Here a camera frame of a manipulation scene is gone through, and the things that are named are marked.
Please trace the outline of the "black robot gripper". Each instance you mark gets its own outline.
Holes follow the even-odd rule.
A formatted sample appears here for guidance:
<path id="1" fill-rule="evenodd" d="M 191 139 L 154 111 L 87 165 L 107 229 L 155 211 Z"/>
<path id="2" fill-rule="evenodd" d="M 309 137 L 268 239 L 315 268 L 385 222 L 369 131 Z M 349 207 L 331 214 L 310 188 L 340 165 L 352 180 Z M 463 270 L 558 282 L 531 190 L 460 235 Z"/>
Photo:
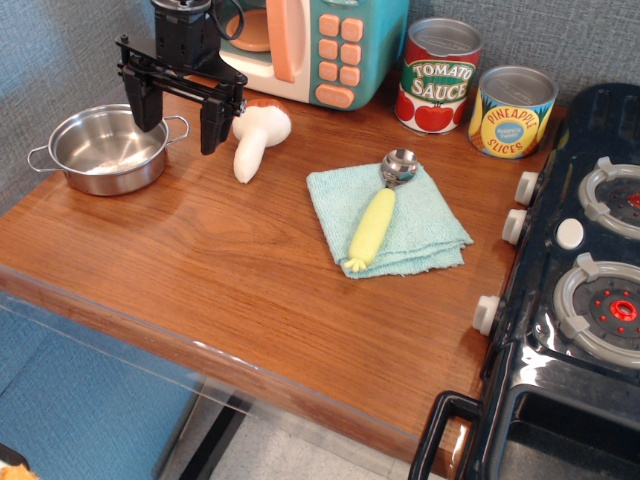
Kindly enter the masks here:
<path id="1" fill-rule="evenodd" d="M 118 64 L 134 122 L 143 132 L 163 119 L 163 94 L 200 102 L 201 153 L 227 140 L 233 120 L 244 113 L 244 74 L 220 54 L 217 1 L 153 1 L 154 36 L 122 34 Z"/>

